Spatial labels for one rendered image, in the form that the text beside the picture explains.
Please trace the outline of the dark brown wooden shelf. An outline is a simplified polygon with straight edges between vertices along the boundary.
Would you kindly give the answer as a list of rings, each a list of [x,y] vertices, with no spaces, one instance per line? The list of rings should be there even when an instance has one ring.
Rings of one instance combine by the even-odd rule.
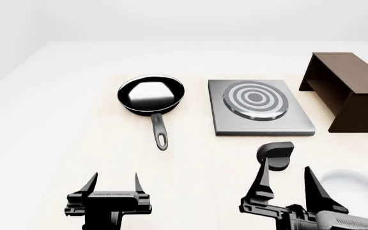
[[[313,53],[299,90],[314,91],[333,113],[330,133],[368,133],[368,64],[354,53]]]

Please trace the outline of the white bowl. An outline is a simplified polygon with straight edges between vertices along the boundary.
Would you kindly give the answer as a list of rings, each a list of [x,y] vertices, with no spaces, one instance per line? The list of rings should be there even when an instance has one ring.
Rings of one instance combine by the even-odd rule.
[[[330,197],[352,216],[368,218],[368,175],[352,170],[332,170],[321,177]]]

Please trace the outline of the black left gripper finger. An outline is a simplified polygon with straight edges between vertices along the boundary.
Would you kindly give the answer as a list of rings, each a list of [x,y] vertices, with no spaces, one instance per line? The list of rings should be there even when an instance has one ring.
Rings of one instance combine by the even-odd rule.
[[[145,191],[142,189],[142,186],[139,181],[138,174],[135,174],[135,191],[138,193],[140,199],[149,199],[150,195],[145,193]]]
[[[67,195],[67,201],[71,204],[81,204],[94,191],[97,179],[98,173],[96,172],[79,191]]]

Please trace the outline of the grey steel stove plate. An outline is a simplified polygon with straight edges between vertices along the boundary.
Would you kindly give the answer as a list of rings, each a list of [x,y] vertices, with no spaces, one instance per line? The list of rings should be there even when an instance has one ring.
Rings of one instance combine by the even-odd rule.
[[[216,135],[314,135],[284,80],[209,80]]]

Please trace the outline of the black frying pan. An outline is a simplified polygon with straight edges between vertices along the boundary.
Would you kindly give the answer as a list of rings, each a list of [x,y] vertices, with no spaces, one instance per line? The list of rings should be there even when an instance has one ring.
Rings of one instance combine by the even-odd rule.
[[[156,145],[160,151],[165,151],[169,140],[162,115],[173,110],[184,95],[184,85],[178,79],[162,74],[148,74],[122,84],[117,98],[128,111],[151,118]]]

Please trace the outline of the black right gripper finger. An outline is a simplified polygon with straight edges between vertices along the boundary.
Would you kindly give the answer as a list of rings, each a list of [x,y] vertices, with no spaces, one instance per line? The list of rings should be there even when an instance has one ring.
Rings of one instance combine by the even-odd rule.
[[[332,211],[337,213],[348,214],[349,210],[343,205],[334,201],[320,184],[315,174],[309,166],[305,167],[304,172],[305,181],[305,202],[306,209],[311,213],[318,213],[321,211]]]
[[[268,204],[274,198],[274,193],[270,187],[269,165],[266,158],[261,164],[257,176],[247,192],[247,197],[251,202]]]

